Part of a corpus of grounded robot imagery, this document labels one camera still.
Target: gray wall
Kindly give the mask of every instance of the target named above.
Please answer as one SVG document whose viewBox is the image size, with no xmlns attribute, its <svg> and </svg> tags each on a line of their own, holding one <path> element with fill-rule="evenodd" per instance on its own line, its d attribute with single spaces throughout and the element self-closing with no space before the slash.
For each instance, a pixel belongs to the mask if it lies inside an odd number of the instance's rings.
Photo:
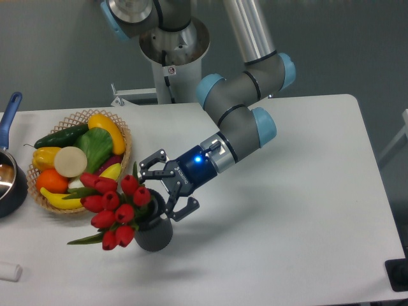
<svg viewBox="0 0 408 306">
<path fill-rule="evenodd" d="M 408 1 L 261 1 L 296 82 L 279 97 L 348 93 L 378 154 L 408 108 Z M 203 75 L 232 77 L 243 64 L 221 1 L 193 1 L 211 33 Z M 13 91 L 20 110 L 108 106 L 117 89 L 153 87 L 137 39 L 119 43 L 91 0 L 0 2 L 0 112 Z M 408 223 L 408 146 L 382 171 L 391 207 Z"/>
</svg>

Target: yellow pepper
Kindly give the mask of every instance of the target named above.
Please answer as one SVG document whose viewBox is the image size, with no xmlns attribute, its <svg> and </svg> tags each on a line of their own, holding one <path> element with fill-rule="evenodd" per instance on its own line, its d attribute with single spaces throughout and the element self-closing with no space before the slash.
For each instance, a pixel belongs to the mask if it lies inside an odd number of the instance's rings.
<svg viewBox="0 0 408 306">
<path fill-rule="evenodd" d="M 112 180 L 117 180 L 119 178 L 121 169 L 122 166 L 120 163 L 112 164 L 101 173 L 100 177 L 107 177 L 109 179 L 111 178 Z"/>
<path fill-rule="evenodd" d="M 54 169 L 54 157 L 61 150 L 59 147 L 43 147 L 34 151 L 31 163 L 39 171 Z"/>
<path fill-rule="evenodd" d="M 125 139 L 123 138 L 122 133 L 119 131 L 119 128 L 111 118 L 103 115 L 102 113 L 96 113 L 92 115 L 88 120 L 88 128 L 92 129 L 94 127 L 105 129 L 109 132 L 113 142 L 113 154 L 122 155 L 125 152 Z"/>
<path fill-rule="evenodd" d="M 81 204 L 81 199 L 68 199 L 64 200 L 66 196 L 69 196 L 68 194 L 62 194 L 62 193 L 51 193 L 48 190 L 46 190 L 44 187 L 40 189 L 40 193 L 46 197 L 48 202 L 56 208 L 59 209 L 76 209 L 82 207 Z"/>
</svg>

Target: white table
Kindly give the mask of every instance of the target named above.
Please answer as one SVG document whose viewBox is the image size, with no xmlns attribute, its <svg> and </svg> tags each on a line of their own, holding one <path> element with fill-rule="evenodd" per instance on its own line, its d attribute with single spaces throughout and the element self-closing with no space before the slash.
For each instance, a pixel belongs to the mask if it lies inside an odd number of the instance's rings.
<svg viewBox="0 0 408 306">
<path fill-rule="evenodd" d="M 384 262 L 404 256 L 357 101 L 348 95 L 263 100 L 278 136 L 195 193 L 157 253 L 66 245 L 96 233 L 90 214 L 61 217 L 30 198 L 0 220 L 1 305 L 328 305 L 407 298 Z M 19 112 L 10 153 L 76 110 Z M 111 108 L 133 135 L 132 161 L 176 158 L 215 133 L 199 105 Z M 149 184 L 159 187 L 160 184 Z"/>
</svg>

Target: green leaf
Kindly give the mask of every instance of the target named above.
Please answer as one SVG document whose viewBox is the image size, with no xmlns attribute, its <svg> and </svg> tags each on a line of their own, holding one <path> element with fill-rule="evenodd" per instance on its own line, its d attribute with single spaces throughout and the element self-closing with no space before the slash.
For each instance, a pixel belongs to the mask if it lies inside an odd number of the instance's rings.
<svg viewBox="0 0 408 306">
<path fill-rule="evenodd" d="M 115 222 L 112 224 L 112 226 L 109 228 L 110 231 L 115 231 L 117 230 L 122 224 L 119 222 Z"/>
<path fill-rule="evenodd" d="M 125 203 L 130 204 L 130 205 L 134 205 L 133 197 L 128 196 L 127 194 L 124 194 L 124 199 L 125 199 Z"/>
<path fill-rule="evenodd" d="M 135 231 L 139 230 L 139 225 L 136 223 L 134 219 L 130 220 L 130 222 L 128 222 L 127 225 L 132 227 Z"/>
<path fill-rule="evenodd" d="M 133 163 L 132 175 L 136 177 L 136 179 L 138 178 L 138 163 L 137 162 Z"/>
<path fill-rule="evenodd" d="M 70 241 L 67 244 L 98 244 L 98 243 L 102 242 L 104 234 L 105 234 L 104 232 L 98 233 L 98 234 L 93 235 L 93 236 L 89 236 L 89 237 L 85 237 L 85 238 Z"/>
<path fill-rule="evenodd" d="M 85 172 L 94 173 L 111 156 L 113 142 L 109 132 L 100 127 L 90 129 L 74 143 L 87 156 Z"/>
<path fill-rule="evenodd" d="M 63 197 L 62 198 L 63 200 L 81 199 L 81 198 L 86 198 L 87 196 L 93 196 L 95 194 L 100 194 L 99 192 L 97 192 L 96 189 L 93 189 L 90 187 L 68 189 L 68 193 L 70 193 L 70 195 Z"/>
</svg>

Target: metal pipe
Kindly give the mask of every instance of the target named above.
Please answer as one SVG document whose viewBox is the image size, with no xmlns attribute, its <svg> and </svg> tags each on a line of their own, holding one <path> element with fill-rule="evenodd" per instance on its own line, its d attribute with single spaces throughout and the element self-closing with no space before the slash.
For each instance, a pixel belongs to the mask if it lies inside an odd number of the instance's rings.
<svg viewBox="0 0 408 306">
<path fill-rule="evenodd" d="M 112 13 L 122 21 L 137 24 L 151 13 L 152 0 L 108 0 Z"/>
<path fill-rule="evenodd" d="M 275 52 L 258 0 L 224 0 L 245 63 Z"/>
</svg>

